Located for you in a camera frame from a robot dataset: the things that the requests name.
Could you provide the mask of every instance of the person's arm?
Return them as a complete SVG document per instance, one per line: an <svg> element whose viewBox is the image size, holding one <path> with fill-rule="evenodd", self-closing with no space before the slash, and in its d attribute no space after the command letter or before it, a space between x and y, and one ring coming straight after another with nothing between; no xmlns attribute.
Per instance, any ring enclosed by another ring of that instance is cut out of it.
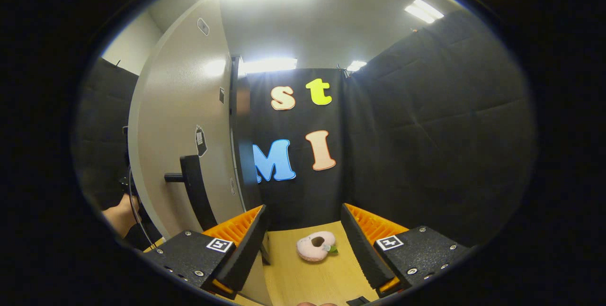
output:
<svg viewBox="0 0 606 306"><path fill-rule="evenodd" d="M135 212L138 212L139 201L134 197L133 206ZM134 219L133 211L130 207L128 194L122 196L122 200L117 206L110 207L107 210L101 211L101 213L106 217L107 221L110 222L114 230L123 238L128 234L128 230L137 224L137 220Z"/></svg>

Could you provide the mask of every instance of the white wall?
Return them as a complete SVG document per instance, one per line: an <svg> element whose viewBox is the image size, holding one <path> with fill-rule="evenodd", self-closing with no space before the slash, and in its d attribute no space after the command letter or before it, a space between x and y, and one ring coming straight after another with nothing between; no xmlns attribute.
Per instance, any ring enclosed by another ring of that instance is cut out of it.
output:
<svg viewBox="0 0 606 306"><path fill-rule="evenodd" d="M120 61L118 67L140 75L147 57L161 36L160 28L145 11L122 30L101 57L113 64Z"/></svg>

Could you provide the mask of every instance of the ceiling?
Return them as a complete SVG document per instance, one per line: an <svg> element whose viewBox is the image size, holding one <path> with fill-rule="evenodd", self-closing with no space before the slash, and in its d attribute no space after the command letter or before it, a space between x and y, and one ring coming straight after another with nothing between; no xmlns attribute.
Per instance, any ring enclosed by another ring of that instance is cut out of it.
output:
<svg viewBox="0 0 606 306"><path fill-rule="evenodd" d="M158 0L149 13L165 32L199 0ZM231 54L244 61L284 56L297 68L336 68L368 62L426 23L403 10L414 0L221 0ZM443 14L453 0L424 0Z"/></svg>

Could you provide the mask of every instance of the pink plush donut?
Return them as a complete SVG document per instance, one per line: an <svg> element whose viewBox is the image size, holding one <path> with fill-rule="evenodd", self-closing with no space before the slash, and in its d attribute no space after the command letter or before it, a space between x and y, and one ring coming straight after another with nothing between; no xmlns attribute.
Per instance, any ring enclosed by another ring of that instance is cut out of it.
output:
<svg viewBox="0 0 606 306"><path fill-rule="evenodd" d="M306 261L321 261L335 245L335 235L329 231L318 231L297 241L297 253Z"/></svg>

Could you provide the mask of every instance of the black fabric panel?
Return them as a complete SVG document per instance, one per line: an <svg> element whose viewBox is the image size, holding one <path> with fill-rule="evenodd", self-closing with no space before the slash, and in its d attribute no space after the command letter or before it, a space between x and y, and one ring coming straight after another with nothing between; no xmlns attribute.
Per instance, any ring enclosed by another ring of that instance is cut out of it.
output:
<svg viewBox="0 0 606 306"><path fill-rule="evenodd" d="M262 179L259 189L263 203L270 213L269 230L289 230L335 222L340 220L340 204L345 202L342 189L342 101L339 98L342 77L337 69L295 69L249 74L250 106L253 144L264 155L269 154L271 144L278 139L288 139L288 156L296 177L291 180L270 181ZM332 96L328 105L312 102L310 90L305 85L321 78L330 88L325 95ZM289 110L271 107L271 90L276 86L290 86L296 100ZM336 165L327 170L315 171L311 144L305 136L314 131L329 132L327 144Z"/></svg>
<svg viewBox="0 0 606 306"><path fill-rule="evenodd" d="M354 205L471 246L516 209L536 156L522 72L459 11L398 41L344 82Z"/></svg>
<svg viewBox="0 0 606 306"><path fill-rule="evenodd" d="M138 76L99 58L82 82L71 150L80 187L100 209L120 202L130 100Z"/></svg>

